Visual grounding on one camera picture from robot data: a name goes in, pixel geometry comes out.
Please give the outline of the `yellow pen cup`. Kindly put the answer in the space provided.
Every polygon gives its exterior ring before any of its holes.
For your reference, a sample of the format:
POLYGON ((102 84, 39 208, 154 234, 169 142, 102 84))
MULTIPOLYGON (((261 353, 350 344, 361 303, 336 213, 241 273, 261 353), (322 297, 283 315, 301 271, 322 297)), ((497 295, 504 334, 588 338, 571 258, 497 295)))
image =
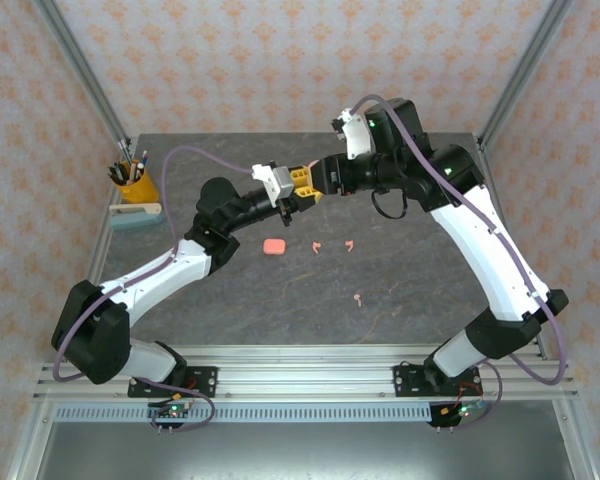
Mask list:
POLYGON ((130 164, 128 162, 117 162, 113 166, 121 170, 119 178, 124 179, 125 185, 114 185, 120 192, 122 199, 127 203, 153 203, 158 202, 160 194, 154 185, 147 169, 141 173, 138 168, 136 170, 136 179, 133 184, 128 184, 130 164))

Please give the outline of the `small controller circuit board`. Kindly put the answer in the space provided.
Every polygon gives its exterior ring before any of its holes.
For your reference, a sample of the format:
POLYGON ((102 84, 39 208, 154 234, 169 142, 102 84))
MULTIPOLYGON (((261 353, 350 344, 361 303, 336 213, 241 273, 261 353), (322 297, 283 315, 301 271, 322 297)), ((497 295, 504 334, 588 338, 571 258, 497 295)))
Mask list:
POLYGON ((149 403, 147 407, 150 424, 158 434, 162 432, 173 434, 184 426, 184 421, 188 418, 192 405, 192 401, 177 402, 174 400, 149 403))
POLYGON ((428 425, 437 433, 442 431, 454 433, 462 430, 487 412, 486 403, 483 400, 436 401, 429 404, 429 410, 428 425))

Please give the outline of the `aluminium frame post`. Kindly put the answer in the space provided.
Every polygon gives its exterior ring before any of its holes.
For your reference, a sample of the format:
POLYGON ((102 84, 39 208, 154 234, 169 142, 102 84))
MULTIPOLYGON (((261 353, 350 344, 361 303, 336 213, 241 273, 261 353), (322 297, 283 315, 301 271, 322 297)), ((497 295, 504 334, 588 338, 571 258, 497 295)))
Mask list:
POLYGON ((540 60, 562 26, 575 0, 551 0, 537 29, 528 42, 513 73, 493 108, 481 133, 476 137, 479 151, 486 153, 494 144, 517 100, 524 91, 540 60))
POLYGON ((114 141, 116 143, 124 141, 128 144, 131 138, 126 134, 118 115, 114 111, 56 0, 33 0, 33 3, 59 43, 65 58, 76 73, 87 96, 92 101, 114 141))

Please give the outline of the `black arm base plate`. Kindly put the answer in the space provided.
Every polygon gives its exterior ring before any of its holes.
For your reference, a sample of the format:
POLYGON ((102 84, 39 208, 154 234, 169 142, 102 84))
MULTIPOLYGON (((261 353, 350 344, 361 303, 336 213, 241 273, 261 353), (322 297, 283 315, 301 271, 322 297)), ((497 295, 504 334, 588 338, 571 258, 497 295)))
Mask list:
POLYGON ((448 377, 435 365, 400 363, 392 367, 397 397, 457 397, 461 393, 481 396, 482 381, 477 367, 448 377))
MULTIPOLYGON (((175 386, 181 389, 193 390, 206 395, 209 398, 215 396, 218 383, 218 368, 213 366, 185 366, 178 368, 175 373, 170 374, 163 384, 175 386)), ((181 394, 166 387, 158 387, 146 381, 132 378, 127 389, 130 398, 167 398, 174 394, 181 394)))

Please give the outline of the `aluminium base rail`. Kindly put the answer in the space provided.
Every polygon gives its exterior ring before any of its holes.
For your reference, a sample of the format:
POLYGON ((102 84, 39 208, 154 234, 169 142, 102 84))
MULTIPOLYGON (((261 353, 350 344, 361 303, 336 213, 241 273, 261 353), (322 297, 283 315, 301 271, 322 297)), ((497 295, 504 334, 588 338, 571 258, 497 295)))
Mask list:
MULTIPOLYGON (((215 366, 220 402, 393 401, 392 367, 401 361, 420 364, 434 345, 219 345, 176 346, 191 365, 215 366)), ((553 376, 557 360, 543 360, 537 345, 523 347, 519 358, 543 377, 553 376)), ((502 400, 554 400, 577 397, 579 388, 567 370, 557 386, 543 385, 512 360, 492 361, 503 380, 502 400)), ((118 376, 93 385, 85 379, 55 382, 52 364, 43 364, 33 398, 38 401, 108 402, 126 398, 129 380, 118 376)))

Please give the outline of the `aluminium table side rail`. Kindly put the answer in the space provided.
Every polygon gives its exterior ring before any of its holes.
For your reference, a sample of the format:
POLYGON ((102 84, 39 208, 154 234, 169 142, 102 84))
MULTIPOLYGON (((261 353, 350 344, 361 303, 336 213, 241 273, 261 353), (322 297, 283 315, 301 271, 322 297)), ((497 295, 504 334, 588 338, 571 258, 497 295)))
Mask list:
MULTIPOLYGON (((504 210, 497 193, 495 180, 489 165, 488 149, 484 144, 482 137, 477 136, 476 148, 480 158, 480 165, 485 174, 487 185, 492 194, 493 201, 496 205, 496 211, 500 216, 503 224, 508 227, 504 210)), ((539 354, 542 360, 554 360, 554 356, 549 352, 548 340, 545 336, 540 336, 538 343, 539 354)), ((586 415, 584 407, 576 390, 564 390, 565 385, 571 385, 575 388, 573 379, 567 379, 560 386, 557 398, 552 399, 552 409, 560 430, 563 440, 563 445, 569 461, 569 471, 573 475, 574 480, 600 480, 600 461, 595 452, 592 453, 591 429, 586 424, 586 415)))
MULTIPOLYGON (((86 270, 86 278, 94 283, 98 283, 101 279, 112 237, 109 206, 118 203, 120 199, 121 195, 116 187, 109 183, 105 206, 99 219, 97 237, 86 270)), ((24 422, 24 429, 6 476, 7 480, 38 478, 57 409, 58 402, 47 398, 46 394, 31 398, 30 411, 24 422)))

